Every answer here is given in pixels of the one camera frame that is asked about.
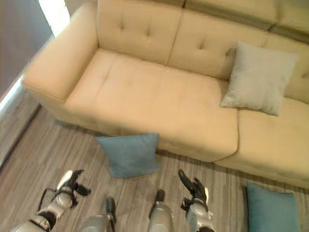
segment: throw pillow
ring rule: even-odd
[[[111,162],[111,175],[131,177],[159,171],[155,159],[158,134],[98,137]]]
[[[238,42],[230,84],[220,106],[261,109],[277,116],[297,58],[296,53]]]
[[[247,185],[250,232],[298,232],[293,193],[279,193]]]

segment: tufted button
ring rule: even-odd
[[[302,78],[307,78],[309,77],[309,71],[305,72],[304,74],[301,75]]]
[[[146,37],[150,36],[150,27],[146,30],[145,34],[146,34]]]
[[[198,47],[199,50],[202,50],[205,48],[205,38],[203,39],[202,43],[200,44],[200,46]]]
[[[121,23],[120,26],[119,26],[119,28],[120,28],[120,30],[124,30],[124,29],[125,29],[124,24]]]

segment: white wall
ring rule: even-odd
[[[84,3],[84,2],[97,2],[98,0],[64,0],[68,8],[70,16]]]

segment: gray pillow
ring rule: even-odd
[[[261,109],[277,116],[297,58],[296,53],[238,42],[230,84],[220,106]]]

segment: sofa armrest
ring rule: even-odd
[[[86,3],[31,62],[23,84],[31,92],[65,102],[97,49],[97,5]]]

